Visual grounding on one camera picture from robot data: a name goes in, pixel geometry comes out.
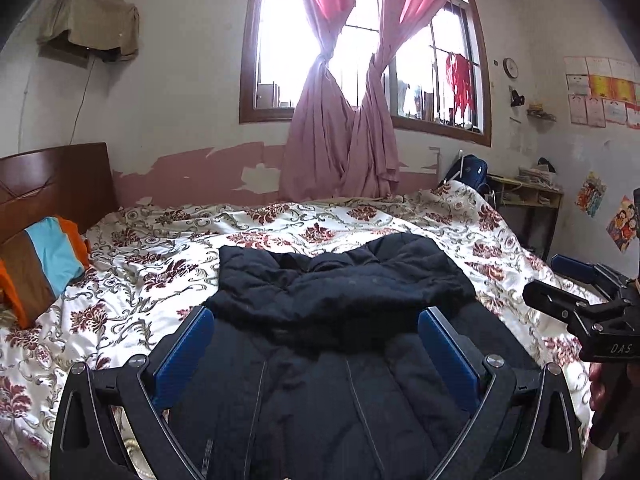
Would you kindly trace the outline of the person's right hand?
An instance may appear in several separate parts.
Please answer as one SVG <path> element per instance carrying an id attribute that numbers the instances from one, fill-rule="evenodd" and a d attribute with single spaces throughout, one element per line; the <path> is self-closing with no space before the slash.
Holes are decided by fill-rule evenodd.
<path id="1" fill-rule="evenodd" d="M 594 411 L 600 411 L 606 403 L 606 387 L 602 380 L 603 364 L 591 363 L 589 367 L 588 378 L 590 380 L 590 408 Z"/>

